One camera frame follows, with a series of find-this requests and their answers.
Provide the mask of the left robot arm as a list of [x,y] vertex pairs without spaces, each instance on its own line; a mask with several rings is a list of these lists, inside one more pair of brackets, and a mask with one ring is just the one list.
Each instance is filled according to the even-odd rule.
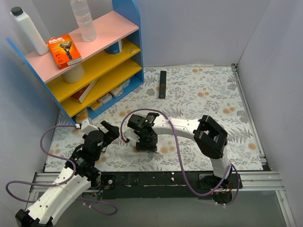
[[95,167],[101,153],[120,136],[119,127],[102,121],[107,132],[91,124],[89,119],[75,127],[84,134],[56,180],[26,210],[15,215],[20,227],[53,227],[65,210],[88,189],[103,190],[106,180]]

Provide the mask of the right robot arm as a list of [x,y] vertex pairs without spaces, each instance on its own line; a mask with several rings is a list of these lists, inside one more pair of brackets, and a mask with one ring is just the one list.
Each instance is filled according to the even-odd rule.
[[132,114],[127,127],[124,137],[138,151],[157,151],[159,135],[176,134],[195,141],[213,166],[213,175],[201,178],[202,188],[218,186],[225,189],[231,183],[232,168],[224,154],[228,133],[209,115],[203,115],[199,120],[182,120],[169,119],[158,113],[148,113],[146,117]]

